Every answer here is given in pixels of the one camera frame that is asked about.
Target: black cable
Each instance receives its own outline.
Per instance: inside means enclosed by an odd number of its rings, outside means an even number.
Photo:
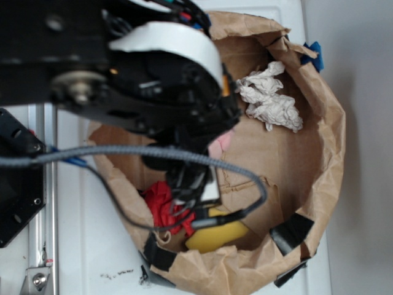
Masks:
[[[171,230],[177,226],[180,226],[184,221],[188,220],[189,217],[191,217],[191,215],[194,213],[194,209],[196,207],[196,203],[189,208],[190,211],[182,218],[180,219],[178,222],[175,222],[174,224],[170,225],[170,226],[165,226],[165,227],[159,227],[159,226],[147,226],[145,224],[140,224],[136,221],[133,221],[131,218],[129,218],[127,216],[127,214],[123,211],[122,207],[119,204],[119,201],[117,201],[115,194],[113,193],[113,190],[111,189],[111,187],[108,185],[108,183],[106,182],[106,180],[103,178],[103,176],[101,174],[98,173],[97,170],[95,170],[92,166],[84,166],[83,168],[89,170],[90,172],[92,172],[103,184],[103,186],[105,187],[105,190],[107,191],[107,193],[109,194],[109,197],[111,198],[112,202],[115,204],[116,209],[119,211],[120,215],[122,215],[122,217],[131,225],[139,227],[141,229],[147,229],[151,232],[165,232],[167,230]]]

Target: red fabric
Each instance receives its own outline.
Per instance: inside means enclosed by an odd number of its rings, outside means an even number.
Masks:
[[[166,181],[158,181],[150,186],[145,192],[142,193],[145,197],[145,202],[153,214],[154,226],[170,226],[184,216],[187,215],[189,210],[183,212],[179,216],[172,216],[170,213],[172,204],[171,189],[167,185]],[[179,212],[182,210],[182,206],[174,206],[173,212]],[[194,233],[191,227],[191,222],[195,219],[195,213],[184,221],[180,226],[174,227],[169,230],[171,234],[176,235],[183,227],[186,231],[186,236],[191,236]]]

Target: yellow object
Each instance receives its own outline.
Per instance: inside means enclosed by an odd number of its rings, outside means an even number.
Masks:
[[[209,209],[209,216],[227,215],[227,212],[215,208]],[[240,221],[234,221],[223,226],[210,227],[197,230],[185,243],[190,250],[199,250],[200,253],[212,252],[222,245],[243,237],[248,228]]]

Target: crumpled tissue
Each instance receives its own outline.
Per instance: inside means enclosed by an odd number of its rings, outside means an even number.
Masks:
[[[281,61],[272,61],[263,72],[251,72],[236,83],[242,100],[250,104],[246,109],[249,117],[264,122],[268,131],[272,131],[275,124],[298,132],[303,128],[303,120],[295,107],[295,99],[276,93],[284,86],[273,77],[282,74],[284,70],[285,66]]]

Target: black metal plate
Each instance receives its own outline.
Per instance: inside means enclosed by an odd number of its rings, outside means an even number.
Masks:
[[[40,154],[45,145],[0,108],[0,155]],[[45,205],[44,168],[0,168],[0,248],[6,247]]]

